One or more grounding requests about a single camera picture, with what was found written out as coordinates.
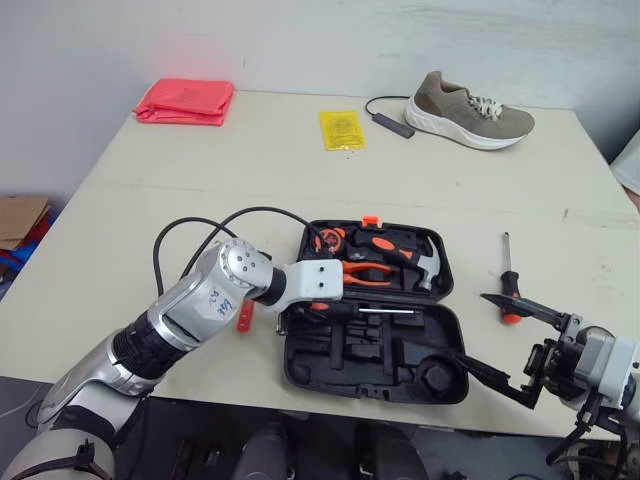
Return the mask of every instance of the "folded red cloth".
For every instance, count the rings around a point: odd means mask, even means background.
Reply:
[[[144,123],[222,125],[232,96],[231,82],[163,78],[133,112]]]

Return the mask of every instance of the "shoelace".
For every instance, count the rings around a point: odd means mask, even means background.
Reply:
[[[502,113],[502,104],[488,97],[469,95],[469,105],[475,108],[484,118],[490,118],[493,121],[498,120]]]

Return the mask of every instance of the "white wall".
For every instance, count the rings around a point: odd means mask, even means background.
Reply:
[[[66,200],[162,76],[410,94],[435,69],[572,108],[613,158],[640,124],[638,0],[0,0],[0,194]]]

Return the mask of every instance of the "hammer head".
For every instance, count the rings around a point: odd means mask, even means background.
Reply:
[[[429,245],[431,245],[431,251],[433,253],[430,257],[422,255],[418,260],[418,267],[424,270],[424,276],[418,286],[431,291],[433,279],[440,273],[440,254],[438,253],[438,249],[433,244],[431,238],[427,238],[427,241],[429,242]]]

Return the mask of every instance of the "screwdriver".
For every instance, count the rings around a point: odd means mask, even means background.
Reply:
[[[507,269],[500,276],[502,281],[502,293],[510,297],[520,298],[520,291],[518,290],[518,272],[511,270],[511,246],[509,244],[509,232],[504,232],[504,256]],[[509,310],[508,307],[501,309],[502,319],[505,323],[513,324],[518,323],[521,319],[520,315]]]
[[[398,310],[395,308],[360,308],[356,304],[344,302],[314,302],[311,304],[311,310],[330,315],[336,320],[339,318],[359,317],[361,313],[391,313],[394,315],[413,315],[416,313],[415,310]]]

